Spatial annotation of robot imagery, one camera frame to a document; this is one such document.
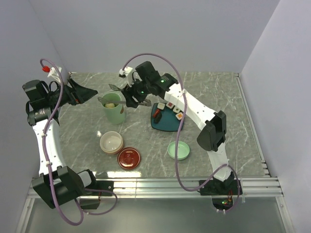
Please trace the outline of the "steel serving tongs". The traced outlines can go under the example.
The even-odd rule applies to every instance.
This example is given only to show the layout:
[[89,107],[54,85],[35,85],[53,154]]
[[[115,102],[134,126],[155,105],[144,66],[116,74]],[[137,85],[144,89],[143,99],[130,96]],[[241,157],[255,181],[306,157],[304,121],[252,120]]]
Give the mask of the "steel serving tongs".
[[[114,91],[120,91],[121,92],[121,89],[113,84],[109,84],[109,87],[111,90],[114,90]],[[126,101],[113,101],[113,100],[107,100],[105,98],[102,98],[102,97],[98,97],[97,98],[98,101],[102,104],[110,104],[110,103],[113,103],[113,104],[126,104]],[[151,104],[151,101],[148,100],[148,99],[145,99],[143,102],[141,103],[138,103],[138,105],[142,105],[142,106],[148,106],[148,107],[151,107],[152,104]]]

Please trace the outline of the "beige bun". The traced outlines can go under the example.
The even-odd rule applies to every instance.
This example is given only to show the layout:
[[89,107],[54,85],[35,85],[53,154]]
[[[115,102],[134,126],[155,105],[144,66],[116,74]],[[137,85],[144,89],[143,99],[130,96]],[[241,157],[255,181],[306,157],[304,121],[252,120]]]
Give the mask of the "beige bun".
[[113,103],[106,103],[104,106],[105,106],[105,108],[108,108],[108,109],[115,108],[115,104],[113,104]]

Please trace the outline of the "green sushi roll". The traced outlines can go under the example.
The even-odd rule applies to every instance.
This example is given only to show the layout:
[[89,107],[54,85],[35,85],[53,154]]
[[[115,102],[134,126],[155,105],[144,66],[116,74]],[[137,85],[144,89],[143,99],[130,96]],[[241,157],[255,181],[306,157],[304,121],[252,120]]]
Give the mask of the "green sushi roll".
[[179,112],[181,112],[181,110],[178,107],[174,107],[173,108],[173,112],[175,112],[176,114],[178,114]]

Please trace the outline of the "orange sushi roll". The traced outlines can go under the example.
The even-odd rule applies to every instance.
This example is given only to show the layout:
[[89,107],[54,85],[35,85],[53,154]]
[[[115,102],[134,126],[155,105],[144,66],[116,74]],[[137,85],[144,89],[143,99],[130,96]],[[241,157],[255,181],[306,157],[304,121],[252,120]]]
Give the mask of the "orange sushi roll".
[[175,117],[176,117],[179,121],[181,121],[181,119],[182,119],[182,117],[183,117],[183,112],[177,113],[177,114],[175,115]]

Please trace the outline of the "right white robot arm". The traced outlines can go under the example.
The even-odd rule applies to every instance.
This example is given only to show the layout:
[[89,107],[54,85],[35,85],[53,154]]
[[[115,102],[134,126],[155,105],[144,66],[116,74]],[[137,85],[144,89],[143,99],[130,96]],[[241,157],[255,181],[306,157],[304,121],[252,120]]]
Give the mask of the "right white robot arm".
[[234,183],[234,172],[228,166],[225,151],[226,114],[205,106],[172,75],[160,75],[149,61],[136,68],[124,67],[119,76],[128,82],[121,91],[128,107],[137,108],[147,95],[153,94],[172,103],[197,125],[200,129],[197,143],[207,151],[215,173],[207,184],[220,194],[227,193]]

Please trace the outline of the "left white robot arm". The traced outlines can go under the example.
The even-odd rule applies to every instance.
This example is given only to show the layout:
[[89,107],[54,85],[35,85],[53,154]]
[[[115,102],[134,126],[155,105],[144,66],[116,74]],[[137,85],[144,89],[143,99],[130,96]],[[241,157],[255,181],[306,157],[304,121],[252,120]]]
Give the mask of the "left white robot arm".
[[52,91],[51,85],[44,81],[32,80],[22,87],[29,98],[27,121],[36,135],[40,155],[39,176],[32,180],[32,187],[52,209],[55,208],[54,197],[62,205],[84,194],[95,194],[99,185],[89,169],[76,173],[66,166],[60,147],[58,120],[60,107],[85,103],[98,92],[73,79],[69,79],[67,85],[56,86]]

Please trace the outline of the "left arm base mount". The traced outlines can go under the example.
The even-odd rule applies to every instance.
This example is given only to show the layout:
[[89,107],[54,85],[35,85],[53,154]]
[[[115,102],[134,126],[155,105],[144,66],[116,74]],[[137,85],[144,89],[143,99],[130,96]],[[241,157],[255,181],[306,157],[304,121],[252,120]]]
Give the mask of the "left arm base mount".
[[99,181],[86,188],[84,196],[91,196],[90,199],[80,198],[79,204],[83,210],[97,210],[104,197],[113,197],[113,181]]

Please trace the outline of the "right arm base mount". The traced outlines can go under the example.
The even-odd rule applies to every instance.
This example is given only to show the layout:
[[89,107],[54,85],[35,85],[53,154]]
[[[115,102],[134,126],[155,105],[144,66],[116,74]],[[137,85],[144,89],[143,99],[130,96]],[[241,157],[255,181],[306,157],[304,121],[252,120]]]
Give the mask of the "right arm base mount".
[[212,196],[212,204],[217,211],[226,212],[234,206],[233,196],[243,194],[240,180],[233,180],[228,186],[219,180],[210,180],[197,190],[201,196]]

